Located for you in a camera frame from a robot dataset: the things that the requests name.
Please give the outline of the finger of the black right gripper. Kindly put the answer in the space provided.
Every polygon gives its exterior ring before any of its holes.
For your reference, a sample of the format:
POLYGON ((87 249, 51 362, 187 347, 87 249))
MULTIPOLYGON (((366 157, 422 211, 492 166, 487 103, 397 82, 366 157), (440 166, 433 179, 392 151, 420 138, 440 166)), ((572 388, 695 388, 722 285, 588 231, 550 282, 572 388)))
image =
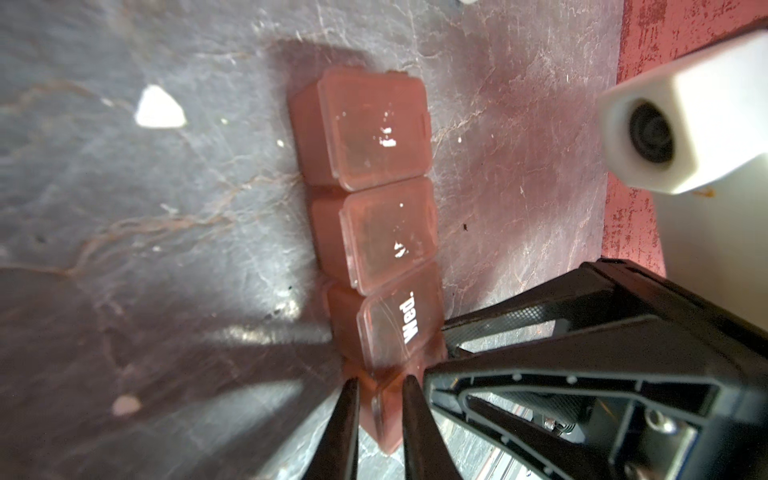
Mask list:
POLYGON ((633 404, 579 384, 578 333, 438 365, 425 375, 428 402, 545 478, 631 479, 610 456, 633 404))
POLYGON ((495 305, 445 322, 442 328, 450 354, 462 345, 549 321, 556 335, 595 325, 600 320, 600 276, 579 268, 495 305))

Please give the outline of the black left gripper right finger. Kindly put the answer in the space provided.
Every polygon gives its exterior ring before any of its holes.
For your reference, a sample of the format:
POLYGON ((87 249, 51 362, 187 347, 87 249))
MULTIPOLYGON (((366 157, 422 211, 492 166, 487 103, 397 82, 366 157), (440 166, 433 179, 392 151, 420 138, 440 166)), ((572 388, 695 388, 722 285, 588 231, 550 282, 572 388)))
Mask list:
POLYGON ((408 480, 461 480, 450 453, 413 375, 402 387, 402 431, 405 478, 408 480))

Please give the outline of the red weekly pill organizer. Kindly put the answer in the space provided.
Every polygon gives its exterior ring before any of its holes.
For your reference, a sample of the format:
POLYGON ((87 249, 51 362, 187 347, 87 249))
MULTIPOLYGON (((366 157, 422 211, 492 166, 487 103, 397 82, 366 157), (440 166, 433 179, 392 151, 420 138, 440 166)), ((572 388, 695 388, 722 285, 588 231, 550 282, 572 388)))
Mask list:
POLYGON ((332 67, 289 113, 332 338, 361 383, 362 428, 391 454, 404 379, 445 354, 426 88, 405 73, 332 67))

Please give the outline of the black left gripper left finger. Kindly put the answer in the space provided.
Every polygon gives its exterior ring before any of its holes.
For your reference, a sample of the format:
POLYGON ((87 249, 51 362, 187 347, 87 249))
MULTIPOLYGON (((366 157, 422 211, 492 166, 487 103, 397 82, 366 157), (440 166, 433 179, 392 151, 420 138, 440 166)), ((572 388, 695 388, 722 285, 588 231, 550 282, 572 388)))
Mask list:
POLYGON ((359 447, 360 383, 348 379, 302 479, 354 480, 359 447))

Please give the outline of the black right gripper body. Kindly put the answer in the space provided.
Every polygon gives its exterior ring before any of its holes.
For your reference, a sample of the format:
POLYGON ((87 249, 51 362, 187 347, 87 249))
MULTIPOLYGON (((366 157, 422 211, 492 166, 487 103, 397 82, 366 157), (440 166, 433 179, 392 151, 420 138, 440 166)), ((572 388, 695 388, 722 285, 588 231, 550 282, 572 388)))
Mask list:
POLYGON ((610 458, 627 478, 767 476, 765 338, 722 309, 624 261, 582 269, 609 283, 579 331, 580 385, 634 410, 610 458))

